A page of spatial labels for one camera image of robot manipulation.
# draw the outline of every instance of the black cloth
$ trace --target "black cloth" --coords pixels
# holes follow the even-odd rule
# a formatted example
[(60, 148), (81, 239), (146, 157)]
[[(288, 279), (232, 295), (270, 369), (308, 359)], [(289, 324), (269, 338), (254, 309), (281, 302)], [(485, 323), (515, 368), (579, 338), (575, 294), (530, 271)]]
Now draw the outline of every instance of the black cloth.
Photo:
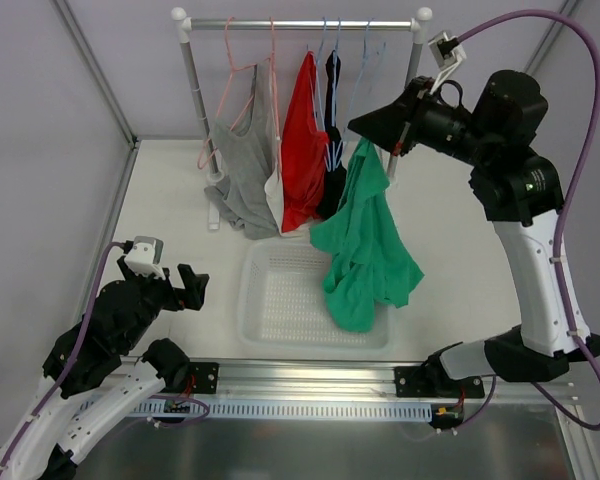
[[(326, 63), (327, 69), (327, 104), (324, 112), (324, 125), (325, 131), (329, 136), (329, 158), (331, 158), (331, 164), (339, 163), (340, 157), (342, 157), (342, 137), (340, 131), (336, 127), (335, 111), (331, 111), (331, 104), (334, 99), (334, 79), (335, 86), (338, 86), (340, 80), (340, 69), (342, 62), (340, 57), (335, 55), (335, 51), (331, 52), (329, 59)], [(324, 195), (320, 204), (316, 208), (316, 213), (325, 220), (331, 218), (338, 211), (338, 203), (340, 203), (340, 197), (344, 192), (344, 185), (347, 182), (347, 170), (340, 164), (338, 168), (330, 172), (328, 169), (324, 172)]]

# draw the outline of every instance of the white table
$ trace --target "white table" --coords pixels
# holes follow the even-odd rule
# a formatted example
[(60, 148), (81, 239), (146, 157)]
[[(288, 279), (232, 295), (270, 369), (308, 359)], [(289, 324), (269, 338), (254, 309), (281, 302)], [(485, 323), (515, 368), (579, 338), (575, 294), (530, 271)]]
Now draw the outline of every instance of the white table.
[[(388, 193), (402, 239), (425, 273), (411, 303), (397, 311), (392, 348), (383, 354), (326, 353), (245, 345), (237, 331), (240, 273), (250, 240), (225, 222), (207, 230), (205, 175), (196, 168), (201, 142), (142, 142), (114, 239), (136, 235), (165, 242), (162, 266), (181, 286), (178, 263), (208, 273), (199, 312), (163, 312), (136, 348), (169, 337), (191, 357), (225, 359), (417, 361), (458, 341), (519, 323), (508, 262), (482, 207), (467, 185), (470, 168), (425, 147), (403, 157)], [(120, 278), (114, 255), (103, 281)]]

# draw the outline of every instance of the green cloth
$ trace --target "green cloth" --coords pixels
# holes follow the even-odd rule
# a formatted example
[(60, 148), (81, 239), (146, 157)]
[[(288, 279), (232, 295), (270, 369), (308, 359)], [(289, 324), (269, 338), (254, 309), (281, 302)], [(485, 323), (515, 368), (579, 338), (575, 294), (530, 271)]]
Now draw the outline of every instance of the green cloth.
[(311, 228), (311, 244), (333, 255), (323, 282), (327, 308), (351, 332), (373, 327), (375, 302), (403, 307), (424, 276), (402, 244), (384, 191), (389, 179), (362, 138), (349, 162), (338, 212)]

